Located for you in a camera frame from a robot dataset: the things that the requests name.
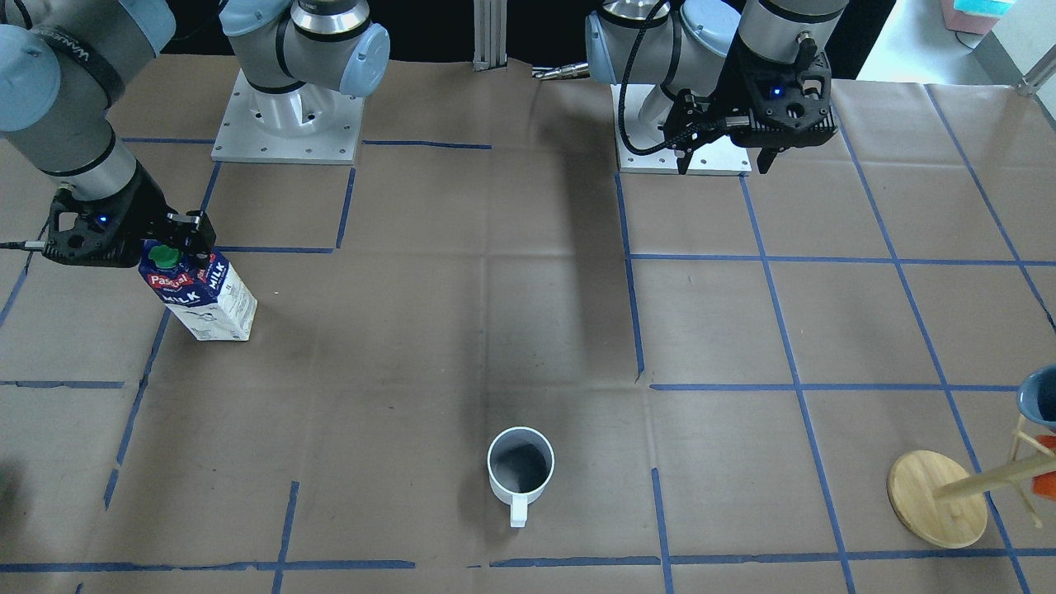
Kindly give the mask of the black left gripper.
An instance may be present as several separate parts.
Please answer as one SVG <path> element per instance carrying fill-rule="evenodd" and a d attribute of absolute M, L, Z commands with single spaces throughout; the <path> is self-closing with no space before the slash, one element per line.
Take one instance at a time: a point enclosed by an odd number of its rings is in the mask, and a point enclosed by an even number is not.
<path fill-rule="evenodd" d="M 774 63 L 735 38 L 716 89 L 721 131 L 735 145 L 761 148 L 759 174 L 767 174 L 782 149 L 821 146 L 840 129 L 832 103 L 828 57 L 812 37 L 794 39 L 792 60 Z M 687 174 L 693 140 L 675 145 L 676 173 Z"/>

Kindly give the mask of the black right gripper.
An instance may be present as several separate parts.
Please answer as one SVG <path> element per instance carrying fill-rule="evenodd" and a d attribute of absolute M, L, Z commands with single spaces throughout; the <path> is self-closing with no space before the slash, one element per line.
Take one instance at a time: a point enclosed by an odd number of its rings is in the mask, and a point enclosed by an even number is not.
<path fill-rule="evenodd" d="M 208 257 L 216 233 L 206 211 L 177 214 L 171 208 L 153 177 L 136 163 L 128 184 L 100 200 L 56 191 L 41 253 L 63 266 L 137 267 L 147 239 L 184 255 Z"/>

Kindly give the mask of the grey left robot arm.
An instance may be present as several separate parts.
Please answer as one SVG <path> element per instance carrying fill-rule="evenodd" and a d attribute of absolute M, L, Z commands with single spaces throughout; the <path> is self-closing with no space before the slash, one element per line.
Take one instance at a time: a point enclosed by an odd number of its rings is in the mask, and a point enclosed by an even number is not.
<path fill-rule="evenodd" d="M 604 1 L 589 75 L 622 172 L 739 177 L 837 134 L 825 47 L 845 1 Z"/>

